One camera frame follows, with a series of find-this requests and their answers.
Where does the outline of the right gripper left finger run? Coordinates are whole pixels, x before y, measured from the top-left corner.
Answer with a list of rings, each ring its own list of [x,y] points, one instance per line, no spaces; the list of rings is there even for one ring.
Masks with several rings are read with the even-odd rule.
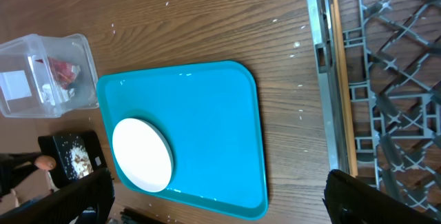
[[[106,223],[113,203],[112,177],[103,167],[30,205],[2,214],[1,223]]]

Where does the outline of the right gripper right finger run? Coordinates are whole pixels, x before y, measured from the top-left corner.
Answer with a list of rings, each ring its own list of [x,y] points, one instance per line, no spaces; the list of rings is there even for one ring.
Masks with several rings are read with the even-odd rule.
[[[329,172],[324,196],[333,224],[440,224],[340,170]]]

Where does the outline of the rice and peanut pile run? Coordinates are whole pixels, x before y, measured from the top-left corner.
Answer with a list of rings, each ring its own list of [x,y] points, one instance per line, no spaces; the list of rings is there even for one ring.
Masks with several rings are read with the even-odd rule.
[[[93,172],[88,153],[83,145],[74,144],[69,151],[69,166],[72,179],[81,179]]]

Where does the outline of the orange carrot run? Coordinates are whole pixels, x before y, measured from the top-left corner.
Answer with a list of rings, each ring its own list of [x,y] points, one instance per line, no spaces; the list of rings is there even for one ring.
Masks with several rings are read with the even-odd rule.
[[[51,156],[41,155],[34,161],[34,165],[41,170],[50,171],[53,170],[57,163]]]

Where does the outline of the large white plate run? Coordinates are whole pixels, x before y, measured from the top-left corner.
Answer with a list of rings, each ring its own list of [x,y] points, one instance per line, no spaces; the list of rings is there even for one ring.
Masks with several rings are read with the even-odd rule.
[[[172,151],[151,123],[135,118],[119,121],[112,134],[112,148],[124,175],[140,189],[160,192],[172,180]]]

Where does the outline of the white tissue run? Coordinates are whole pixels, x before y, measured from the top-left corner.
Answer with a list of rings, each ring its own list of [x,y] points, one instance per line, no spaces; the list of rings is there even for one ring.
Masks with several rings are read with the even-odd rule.
[[[43,102],[49,102],[50,105],[67,103],[75,95],[75,89],[64,89],[60,85],[55,86],[50,84],[44,84],[42,86],[41,96]]]

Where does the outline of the red snack wrapper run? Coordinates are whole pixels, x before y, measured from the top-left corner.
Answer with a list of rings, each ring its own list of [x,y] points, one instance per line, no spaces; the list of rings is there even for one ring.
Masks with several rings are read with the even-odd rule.
[[[69,90],[74,85],[78,75],[80,74],[81,67],[79,65],[55,59],[54,57],[48,57],[49,67],[54,80],[64,90]]]

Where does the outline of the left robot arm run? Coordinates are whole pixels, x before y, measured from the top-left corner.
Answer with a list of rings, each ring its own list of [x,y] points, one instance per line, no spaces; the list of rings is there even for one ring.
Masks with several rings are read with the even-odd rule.
[[[11,189],[38,169],[34,162],[41,155],[40,152],[1,153],[1,197],[9,194]]]

